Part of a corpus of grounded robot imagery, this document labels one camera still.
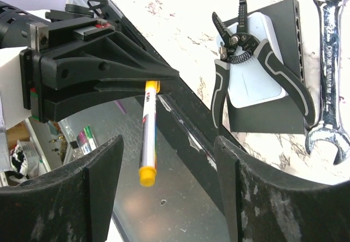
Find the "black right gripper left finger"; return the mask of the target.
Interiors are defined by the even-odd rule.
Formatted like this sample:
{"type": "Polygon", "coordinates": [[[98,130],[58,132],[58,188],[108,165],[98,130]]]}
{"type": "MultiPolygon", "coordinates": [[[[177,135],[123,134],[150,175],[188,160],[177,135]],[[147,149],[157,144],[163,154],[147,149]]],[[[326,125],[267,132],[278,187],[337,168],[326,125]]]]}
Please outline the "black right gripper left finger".
{"type": "Polygon", "coordinates": [[[114,136],[91,153],[1,188],[1,241],[106,241],[124,150],[114,136]]]}

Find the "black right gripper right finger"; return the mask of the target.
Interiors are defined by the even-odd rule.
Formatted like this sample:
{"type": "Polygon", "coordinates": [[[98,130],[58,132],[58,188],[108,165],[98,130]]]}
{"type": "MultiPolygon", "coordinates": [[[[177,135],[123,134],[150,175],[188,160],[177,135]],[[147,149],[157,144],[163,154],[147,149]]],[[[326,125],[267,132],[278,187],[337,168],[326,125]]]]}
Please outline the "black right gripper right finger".
{"type": "Polygon", "coordinates": [[[287,174],[222,136],[214,154],[231,241],[349,241],[349,182],[287,174]]]}

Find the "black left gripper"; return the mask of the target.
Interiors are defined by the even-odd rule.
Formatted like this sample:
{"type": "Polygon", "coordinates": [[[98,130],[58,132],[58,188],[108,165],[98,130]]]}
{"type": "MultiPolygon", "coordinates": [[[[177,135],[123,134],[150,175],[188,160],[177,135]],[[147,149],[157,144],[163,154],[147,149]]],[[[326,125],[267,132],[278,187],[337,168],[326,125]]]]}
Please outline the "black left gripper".
{"type": "Polygon", "coordinates": [[[107,21],[87,17],[24,21],[19,30],[28,46],[20,53],[22,94],[24,108],[35,120],[58,122],[92,106],[145,93],[144,84],[78,83],[179,78],[177,70],[114,31],[107,21]]]}

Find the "yellow capped white marker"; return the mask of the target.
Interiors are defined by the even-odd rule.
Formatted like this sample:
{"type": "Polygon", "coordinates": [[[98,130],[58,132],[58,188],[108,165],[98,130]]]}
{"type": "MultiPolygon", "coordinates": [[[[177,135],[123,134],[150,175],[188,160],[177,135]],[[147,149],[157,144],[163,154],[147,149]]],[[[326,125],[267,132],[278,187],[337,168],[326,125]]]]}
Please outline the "yellow capped white marker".
{"type": "Polygon", "coordinates": [[[143,106],[143,137],[139,160],[139,182],[143,187],[154,185],[157,174],[156,157],[156,95],[160,82],[150,80],[145,83],[143,106]]]}

